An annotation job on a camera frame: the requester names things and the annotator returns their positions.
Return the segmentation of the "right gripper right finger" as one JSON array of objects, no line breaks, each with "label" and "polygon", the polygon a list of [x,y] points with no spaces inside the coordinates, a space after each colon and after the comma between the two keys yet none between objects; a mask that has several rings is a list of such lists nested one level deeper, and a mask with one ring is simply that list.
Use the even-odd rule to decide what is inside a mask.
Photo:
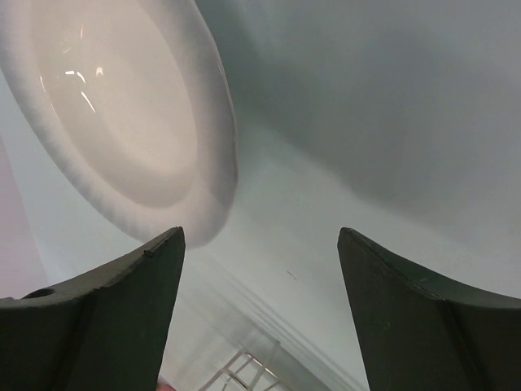
[{"label": "right gripper right finger", "polygon": [[371,389],[519,389],[519,299],[450,279],[351,228],[337,249]]}]

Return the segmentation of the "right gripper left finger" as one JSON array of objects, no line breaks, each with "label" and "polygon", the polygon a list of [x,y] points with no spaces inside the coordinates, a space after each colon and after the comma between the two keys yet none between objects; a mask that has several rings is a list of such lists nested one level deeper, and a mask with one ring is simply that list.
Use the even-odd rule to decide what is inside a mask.
[{"label": "right gripper left finger", "polygon": [[155,389],[185,251],[175,227],[77,277],[3,298],[2,389]]}]

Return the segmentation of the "white ceramic plate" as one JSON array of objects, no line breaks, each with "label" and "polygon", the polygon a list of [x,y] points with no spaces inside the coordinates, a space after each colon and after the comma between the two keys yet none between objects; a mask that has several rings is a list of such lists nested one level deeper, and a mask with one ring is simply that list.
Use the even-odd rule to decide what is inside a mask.
[{"label": "white ceramic plate", "polygon": [[237,125],[193,1],[4,1],[1,69],[31,130],[108,221],[213,240],[237,188]]}]

